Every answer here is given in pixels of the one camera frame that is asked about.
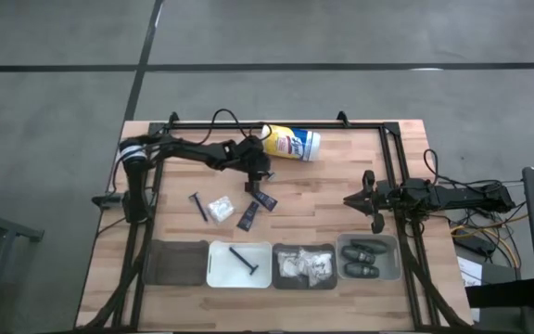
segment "black cable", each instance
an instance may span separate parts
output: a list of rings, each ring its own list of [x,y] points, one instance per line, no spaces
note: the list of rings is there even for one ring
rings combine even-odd
[[[512,227],[507,225],[506,226],[506,231],[508,231],[508,238],[507,239],[510,239],[512,241],[512,246],[515,248],[516,257],[518,258],[518,268],[515,268],[515,278],[516,278],[516,280],[520,280],[520,268],[523,267],[523,259],[521,259],[520,252],[518,252],[518,246],[516,246],[516,241],[512,237],[512,235],[515,233],[512,230]]]
[[[467,276],[469,276],[469,277],[471,277],[471,278],[478,279],[479,282],[481,282],[481,283],[483,283],[483,284],[491,284],[491,283],[488,283],[488,282],[484,281],[483,279],[481,279],[481,278],[479,278],[479,277],[473,276],[473,275],[471,275],[471,274],[465,272],[464,270],[461,270],[461,273],[463,273],[463,274],[465,274],[465,275],[467,275]]]
[[[513,219],[515,217],[515,215],[520,211],[520,209],[522,209],[525,206],[525,204],[527,204],[526,201],[524,201],[524,202],[518,204],[517,206],[515,206],[516,207],[515,212],[513,214],[511,214],[510,217],[506,218],[506,220],[503,223],[506,224],[511,219]]]
[[[424,222],[422,222],[421,220],[418,221],[418,223],[419,223],[419,226],[421,227],[421,230],[419,231],[419,235],[422,236],[424,234],[424,231],[426,231],[426,225],[424,225]],[[413,223],[411,220],[409,221],[409,225],[412,227],[412,231],[413,231]],[[407,233],[407,231],[405,231],[405,236],[409,238],[415,238],[415,236],[410,236],[409,233]]]
[[[427,162],[427,153],[428,152],[431,153],[432,156],[434,157],[435,169],[432,169],[432,167],[430,167],[429,163]],[[477,192],[479,194],[487,194],[487,193],[489,193],[491,191],[494,191],[494,190],[496,190],[496,189],[498,189],[498,188],[500,188],[502,186],[502,182],[499,181],[499,180],[480,180],[480,181],[474,181],[474,182],[460,182],[460,181],[456,181],[454,179],[451,179],[450,177],[447,177],[447,176],[439,174],[438,173],[438,170],[439,170],[438,153],[436,153],[436,151],[431,149],[431,148],[428,148],[428,149],[426,149],[424,151],[424,163],[426,164],[427,169],[430,172],[432,172],[432,174],[434,174],[434,181],[432,182],[432,185],[434,185],[434,186],[436,185],[437,181],[439,179],[441,179],[441,180],[449,182],[453,186],[456,186],[456,185],[464,186],[467,189],[469,189],[471,191],[475,191],[475,192]],[[488,188],[488,189],[485,189],[485,190],[479,190],[479,189],[475,189],[474,187],[471,186],[471,185],[476,185],[476,184],[480,184],[480,183],[492,183],[496,187]]]
[[[242,125],[240,125],[240,122],[238,121],[236,115],[234,115],[234,113],[231,110],[222,108],[222,109],[219,109],[219,110],[217,110],[216,112],[213,113],[213,117],[211,118],[211,123],[210,123],[210,129],[208,130],[208,133],[205,135],[205,138],[203,138],[200,142],[197,142],[197,143],[194,143],[194,144],[191,144],[191,145],[195,145],[195,146],[203,145],[203,144],[205,144],[205,142],[208,139],[210,139],[211,132],[213,131],[213,126],[215,125],[215,119],[216,119],[216,117],[218,117],[218,115],[221,112],[226,112],[226,113],[230,114],[230,116],[232,116],[232,118],[234,119],[234,122],[236,123],[236,127],[238,128],[238,131],[240,131],[242,136],[247,138],[249,135],[252,135],[252,127],[248,131],[248,135],[247,135],[245,133],[244,129],[242,128]],[[271,128],[271,125],[269,125],[269,124],[264,124],[264,125],[267,125],[267,127],[269,128],[269,134],[266,135],[265,137],[261,138],[261,141],[267,139],[273,133],[273,129]]]
[[[110,190],[110,192],[107,192],[107,195],[102,200],[100,200],[101,203],[104,203],[105,201],[110,199],[112,195],[117,193],[117,171],[119,170],[119,165],[121,164],[123,159],[124,157],[119,157],[115,162],[114,166],[112,167],[112,177],[110,178],[110,184],[112,185],[112,189]]]
[[[98,231],[98,233],[96,233],[96,237],[98,238],[102,234],[102,232],[104,232],[104,231],[108,230],[109,228],[111,228],[112,226],[124,221],[125,219],[127,219],[127,217],[122,217],[121,219],[119,219],[118,221],[112,223],[111,225],[105,226],[100,231]]]
[[[503,221],[503,223],[504,223],[504,224],[508,223],[508,221],[509,221],[510,219],[512,219],[512,218],[514,217],[514,215],[515,215],[518,211],[520,211],[520,209],[521,209],[525,204],[526,204],[525,202],[522,202],[522,203],[518,204],[518,205],[516,206],[516,211],[514,212],[514,214],[512,214],[508,219],[506,219],[505,221]],[[492,221],[495,222],[496,220],[497,220],[496,217],[495,217],[495,216],[492,216]],[[514,233],[514,232],[512,232],[512,227],[510,227],[509,225],[503,225],[503,226],[505,226],[505,227],[506,227],[506,230],[508,231],[508,234],[509,234],[509,237],[508,237],[508,238],[510,238],[510,239],[512,240],[512,244],[513,244],[513,247],[515,248],[515,252],[516,252],[516,258],[517,258],[517,260],[518,260],[518,266],[519,266],[519,268],[520,268],[520,266],[522,265],[522,264],[521,264],[521,259],[520,259],[520,253],[518,252],[518,247],[516,246],[515,240],[512,238],[512,234]],[[501,227],[501,225],[498,225],[498,226],[493,227],[493,230],[496,232],[496,235],[498,236],[498,238],[502,238],[502,235],[500,234],[501,230],[500,230],[499,227]],[[506,256],[506,253],[505,253],[501,248],[498,248],[498,250],[500,250],[500,252],[502,253],[504,259],[506,259],[506,261],[508,262],[508,266],[511,267],[511,268],[514,268],[512,262],[510,261],[510,257]],[[520,274],[519,274],[517,268],[514,268],[514,269],[515,269],[515,280],[519,280],[519,279],[520,279]]]
[[[522,205],[524,205],[525,202],[521,203],[518,205],[518,207],[521,207]],[[496,221],[496,217],[495,216],[491,216],[491,220],[493,222]],[[477,225],[475,224],[475,222],[473,220],[468,220],[467,223],[465,223],[465,225],[468,227],[468,228],[472,228],[472,229],[481,229],[481,228],[486,228],[484,226],[481,226],[481,225]],[[500,235],[500,228],[498,228],[499,226],[494,226],[493,229],[494,231],[496,232],[496,235],[498,236],[498,238],[501,238],[502,236]],[[514,267],[513,266],[513,263],[512,261],[510,261],[510,257],[508,257],[508,255],[506,255],[506,252],[502,249],[502,247],[500,247],[500,242],[497,241],[497,240],[494,240],[493,238],[490,237],[490,235],[488,235],[487,233],[485,233],[483,230],[480,231],[481,234],[483,236],[485,236],[489,242],[491,242],[493,245],[494,245],[494,251],[495,250],[498,250],[500,251],[500,253],[503,255],[504,259],[506,259],[506,262],[508,262],[508,266],[509,267]]]
[[[500,180],[489,179],[489,180],[479,180],[479,181],[475,181],[475,182],[465,182],[465,184],[474,185],[474,184],[496,183],[496,182],[500,182],[501,184],[512,184],[512,183],[522,183],[523,180],[520,179],[520,180],[500,181]],[[448,181],[439,181],[439,184],[441,184],[441,185],[451,185],[452,183],[448,182]]]
[[[465,225],[465,226],[467,226],[469,228],[483,228],[483,226],[479,226],[479,225],[475,224],[475,222],[471,219],[471,217],[473,217],[474,215],[478,214],[478,212],[471,213],[468,209],[465,209],[465,214],[466,214],[465,218],[462,218],[461,220],[458,220],[458,221],[453,221],[451,218],[449,218],[447,216],[443,216],[443,215],[430,214],[430,216],[438,217],[438,218],[444,218],[449,222],[449,224],[455,224],[455,225],[458,225],[458,226]],[[506,259],[506,261],[508,262],[508,266],[512,267],[513,266],[512,262],[510,261],[510,258],[508,257],[508,255],[506,255],[506,252],[500,247],[500,243],[498,241],[494,240],[493,238],[491,238],[490,235],[488,235],[484,231],[481,231],[481,234],[483,234],[483,236],[486,237],[489,242],[491,242],[491,244],[494,246],[494,251],[495,250],[500,251],[500,253],[503,255],[504,259]]]

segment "white paper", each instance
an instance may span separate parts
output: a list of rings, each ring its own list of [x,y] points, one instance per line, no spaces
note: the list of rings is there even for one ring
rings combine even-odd
[[[466,287],[480,286],[483,266],[458,256],[457,260],[461,268],[461,277],[463,278],[464,285]],[[479,322],[479,309],[471,309],[471,317],[473,321]]]

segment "concrete floor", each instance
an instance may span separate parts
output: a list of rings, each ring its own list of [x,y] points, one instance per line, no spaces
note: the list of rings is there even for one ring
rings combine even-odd
[[[135,64],[153,0],[0,0],[0,65]],[[534,61],[534,0],[166,0],[150,63]],[[20,242],[0,332],[69,329],[134,73],[0,73],[0,215]],[[134,117],[426,122],[443,174],[534,165],[534,70],[148,73]],[[512,187],[516,201],[522,187]],[[513,224],[534,276],[528,222]]]

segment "wooden table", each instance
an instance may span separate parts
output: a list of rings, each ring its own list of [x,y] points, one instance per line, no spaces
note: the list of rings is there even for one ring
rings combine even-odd
[[[423,152],[428,148],[424,124],[399,121],[411,177],[431,178]],[[122,137],[147,133],[149,122],[127,122]],[[371,217],[342,204],[343,197],[358,191],[363,171],[371,169],[386,178],[379,134],[372,130],[322,130],[320,158],[315,162],[272,159],[276,179],[261,183],[261,190],[279,203],[273,212],[259,210],[250,232],[235,225],[251,201],[244,192],[246,175],[217,172],[205,165],[181,159],[164,163],[154,239],[269,241],[272,244],[335,244],[337,235],[370,233]],[[200,140],[206,130],[173,131],[173,135]],[[234,130],[214,131],[210,141],[241,139]],[[393,150],[398,181],[399,165]],[[119,191],[125,189],[122,168]],[[227,195],[235,214],[217,226],[206,225],[188,196],[198,191],[204,202]],[[100,228],[123,216],[122,210],[106,212]],[[396,235],[390,213],[383,233]],[[94,248],[83,292],[77,325],[87,323],[116,288],[129,227],[119,224],[101,235]],[[426,221],[424,233],[432,280],[451,307],[465,321],[471,315],[445,220]],[[422,313],[427,318],[424,294],[418,287]],[[241,330],[383,330],[413,329],[404,280],[339,279],[333,290],[212,289],[210,287],[146,286],[140,330],[241,331]],[[129,320],[127,297],[123,321]]]

